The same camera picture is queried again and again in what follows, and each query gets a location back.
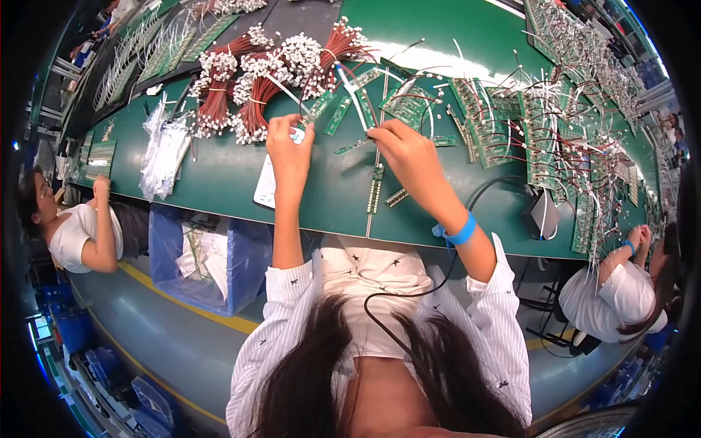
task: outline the yellow floor line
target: yellow floor line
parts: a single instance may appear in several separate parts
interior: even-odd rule
[[[122,269],[122,271],[126,272],[127,274],[131,275],[132,278],[134,278],[136,281],[140,282],[144,286],[148,287],[150,290],[156,292],[158,295],[161,295],[163,298],[176,303],[180,306],[185,307],[188,310],[192,310],[194,313],[197,313],[200,316],[203,316],[209,320],[212,320],[214,322],[218,322],[222,325],[225,325],[227,327],[230,327],[234,330],[241,331],[246,334],[251,334],[256,327],[258,327],[260,324],[257,322],[245,320],[241,317],[234,316],[234,317],[226,317],[226,316],[221,316],[221,315],[215,315],[214,313],[207,312],[206,310],[202,310],[200,308],[190,306],[189,304],[182,303],[176,298],[173,298],[172,296],[166,294],[165,292],[159,290],[157,287],[154,286],[154,282],[151,281],[151,277],[148,275],[144,274],[143,272],[139,271],[136,269],[134,266],[131,266],[130,264],[122,261],[119,264],[119,267]],[[574,329],[570,329],[564,332],[562,335],[563,338],[568,339],[572,337],[572,333],[574,333]],[[539,338],[536,339],[529,339],[526,341],[526,349],[527,350],[537,350],[539,348],[543,347],[543,344],[545,346],[552,345],[552,342],[550,341],[545,341],[540,342]]]
[[[102,331],[107,335],[107,337],[108,337],[109,340],[114,344],[114,346],[117,347],[117,348],[119,349],[119,351],[122,353],[122,355],[124,355],[124,356],[125,356],[127,359],[129,359],[134,365],[136,365],[136,367],[137,367],[138,369],[140,369],[142,373],[144,373],[144,374],[146,374],[148,377],[152,378],[152,379],[154,380],[154,382],[156,382],[157,384],[159,384],[164,390],[166,390],[166,391],[170,392],[171,394],[173,394],[173,396],[174,396],[175,398],[177,398],[177,399],[180,400],[181,402],[185,403],[187,406],[190,406],[192,409],[194,409],[194,410],[196,410],[197,412],[199,412],[199,413],[201,413],[201,414],[203,414],[203,415],[205,415],[205,416],[207,416],[207,417],[213,419],[214,421],[217,421],[218,423],[221,423],[221,424],[223,424],[223,425],[226,424],[226,421],[225,421],[223,418],[220,418],[220,417],[214,415],[213,413],[211,413],[211,412],[209,412],[209,411],[206,411],[205,409],[200,408],[199,406],[197,406],[196,404],[194,404],[194,403],[191,402],[190,400],[188,400],[188,399],[186,399],[185,397],[181,396],[180,394],[178,394],[177,392],[175,392],[175,390],[173,390],[170,386],[166,385],[166,384],[165,384],[163,381],[161,381],[158,377],[156,377],[155,375],[153,375],[149,370],[147,370],[146,368],[144,368],[143,365],[141,365],[139,362],[137,362],[137,360],[134,359],[134,357],[133,357],[132,355],[130,355],[129,352],[128,352],[127,350],[125,350],[124,347],[122,347],[122,346],[119,344],[119,342],[117,342],[117,340],[114,338],[114,336],[112,336],[112,335],[109,333],[109,331],[107,331],[107,329],[105,328],[105,326],[102,325],[102,323],[101,323],[100,320],[95,316],[95,314],[94,314],[93,311],[90,309],[90,307],[86,305],[85,300],[84,300],[83,297],[81,296],[80,292],[78,292],[78,288],[76,287],[76,285],[75,285],[72,281],[71,281],[71,285],[73,286],[73,290],[76,292],[76,295],[78,295],[78,298],[81,300],[81,303],[82,303],[84,306],[86,306],[86,310],[90,313],[90,316],[93,317],[93,321],[95,321],[95,323],[100,327],[100,329],[102,329]]]
[[[149,277],[148,275],[139,271],[134,266],[131,266],[130,264],[128,264],[126,262],[120,262],[118,265],[122,269],[122,271],[131,275],[136,281],[142,283],[144,286],[146,286],[150,290],[156,292],[158,295],[161,295],[163,298],[165,298],[173,303],[176,303],[180,306],[183,306],[186,309],[191,310],[194,313],[197,313],[198,315],[203,316],[209,320],[212,320],[214,322],[218,322],[221,325],[225,325],[229,328],[241,331],[241,332],[246,333],[246,334],[253,333],[253,331],[256,329],[256,327],[258,327],[260,325],[257,322],[245,320],[245,319],[238,317],[238,316],[227,317],[227,316],[215,315],[214,313],[207,312],[206,310],[202,310],[200,308],[190,306],[189,304],[182,303],[180,300],[173,298],[172,296],[166,294],[165,292],[163,292],[163,291],[159,290],[157,287],[155,287],[154,282],[151,281],[151,277]]]
[[[562,334],[562,338],[572,339],[573,334],[574,334],[574,329],[566,330]],[[552,345],[552,342],[546,341],[545,339],[540,339],[540,338],[529,339],[528,341],[526,341],[526,349],[527,350],[537,350],[539,348],[543,348],[543,346],[548,347],[550,345]]]

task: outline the black cable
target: black cable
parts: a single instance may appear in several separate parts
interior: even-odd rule
[[[475,207],[475,204],[477,203],[477,201],[479,200],[479,198],[482,196],[482,194],[483,194],[489,187],[492,187],[494,184],[496,184],[496,183],[498,183],[498,182],[501,182],[501,181],[504,181],[504,180],[506,180],[506,179],[516,179],[516,178],[522,179],[523,177],[521,177],[521,176],[519,176],[519,175],[504,175],[504,176],[502,176],[502,177],[492,179],[489,183],[486,184],[486,186],[482,187],[482,190],[480,190],[479,192],[477,192],[477,195],[475,195],[475,198],[472,200],[472,203],[470,204],[470,208],[469,208],[470,214],[472,214],[472,209]],[[365,313],[367,313],[367,316],[370,317],[370,319],[373,320],[373,321],[375,322],[375,324],[379,325],[380,328],[381,328],[382,330],[384,330],[385,333],[387,333],[387,335],[388,335],[390,338],[392,338],[392,340],[393,340],[394,342],[396,342],[396,343],[409,355],[409,357],[411,358],[411,361],[414,363],[414,368],[415,368],[417,371],[420,371],[421,373],[423,373],[423,375],[424,375],[425,377],[428,377],[428,378],[429,378],[429,379],[428,379],[429,381],[433,381],[433,380],[430,378],[431,374],[428,373],[428,370],[426,370],[426,369],[423,368],[423,364],[422,364],[422,362],[420,361],[420,359],[414,354],[413,351],[411,351],[411,348],[407,347],[406,344],[404,344],[403,342],[401,342],[401,340],[400,340],[398,337],[396,337],[396,335],[395,335],[394,333],[392,333],[391,330],[389,330],[382,322],[380,322],[380,320],[378,320],[374,315],[372,315],[372,313],[370,312],[370,310],[367,308],[367,302],[370,301],[370,299],[371,299],[371,298],[374,298],[375,296],[398,296],[398,297],[400,297],[400,298],[416,298],[416,297],[419,297],[419,296],[424,296],[424,295],[432,294],[433,292],[435,292],[435,291],[437,291],[438,289],[440,289],[441,287],[443,287],[443,286],[445,285],[445,283],[448,281],[448,278],[450,277],[450,274],[453,272],[453,268],[455,267],[455,262],[456,262],[457,260],[458,260],[458,252],[456,251],[456,252],[455,252],[455,255],[453,255],[453,260],[450,262],[450,267],[448,268],[448,272],[447,272],[447,274],[445,275],[445,278],[443,279],[443,281],[442,281],[438,286],[434,287],[434,288],[431,289],[431,290],[428,290],[428,291],[426,291],[426,292],[421,292],[420,294],[412,294],[412,295],[392,294],[392,293],[390,293],[390,292],[377,292],[377,293],[375,293],[375,294],[370,294],[370,295],[368,295],[367,298],[365,299],[365,302],[364,302],[363,305],[362,305],[362,307],[363,307],[364,310],[365,310]]]
[[[428,111],[429,108],[431,108],[431,105],[433,105],[433,102],[438,100],[438,97],[436,97],[434,100],[430,101],[428,105],[426,105],[426,109],[423,110],[423,113],[421,114],[421,122],[418,125],[418,133],[423,135],[423,118],[426,117],[426,112]]]

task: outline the bundle of wires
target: bundle of wires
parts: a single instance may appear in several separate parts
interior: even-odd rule
[[[300,86],[318,65],[320,51],[319,43],[300,34],[288,38],[275,50],[241,58],[245,73],[233,88],[233,100],[241,109],[229,121],[231,131],[236,132],[236,143],[265,141],[265,105],[281,90],[294,96],[285,86]]]
[[[261,23],[258,23],[257,26],[251,26],[248,32],[245,32],[229,44],[218,47],[208,53],[228,53],[229,55],[240,56],[247,53],[270,50],[274,45],[275,39],[266,38]]]
[[[265,6],[265,0],[211,0],[194,4],[192,13],[195,18],[204,17],[207,12],[214,15],[233,15],[253,12]]]
[[[322,49],[319,65],[302,88],[302,100],[315,99],[324,91],[335,88],[335,62],[354,60],[363,55],[371,57],[367,52],[367,38],[360,33],[362,28],[349,27],[347,23],[348,17],[341,17],[339,22],[334,23],[326,46]]]
[[[198,99],[206,97],[206,100],[197,110],[197,119],[192,124],[192,129],[195,137],[209,138],[212,136],[212,130],[221,135],[222,130],[229,124],[231,114],[226,105],[226,96],[238,63],[236,56],[228,53],[210,53],[202,56],[200,62],[202,72],[190,89],[189,95]]]

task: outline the white t-shirt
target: white t-shirt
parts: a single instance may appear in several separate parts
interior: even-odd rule
[[[83,265],[81,255],[83,245],[87,239],[93,241],[97,239],[97,210],[88,204],[78,204],[58,213],[58,216],[69,214],[71,216],[61,224],[49,245],[49,252],[56,258],[56,261],[68,271],[76,274],[84,274],[92,269]],[[114,230],[114,247],[117,250],[117,260],[122,258],[124,250],[124,240],[122,237],[122,226],[117,220],[112,207],[109,208],[112,216],[112,229]]]
[[[136,6],[137,3],[134,0],[119,0],[119,5],[112,11],[112,19],[109,21],[110,24],[116,23],[126,17]]]
[[[615,343],[635,336],[618,333],[618,327],[644,321],[655,305],[655,290],[650,274],[626,261],[615,267],[598,291],[596,274],[586,268],[577,272],[562,288],[559,302],[574,327]],[[657,333],[665,325],[667,314],[662,311],[648,333]]]

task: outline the black pants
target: black pants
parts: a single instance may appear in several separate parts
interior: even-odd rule
[[[149,207],[110,203],[122,226],[122,257],[138,257],[149,251]]]

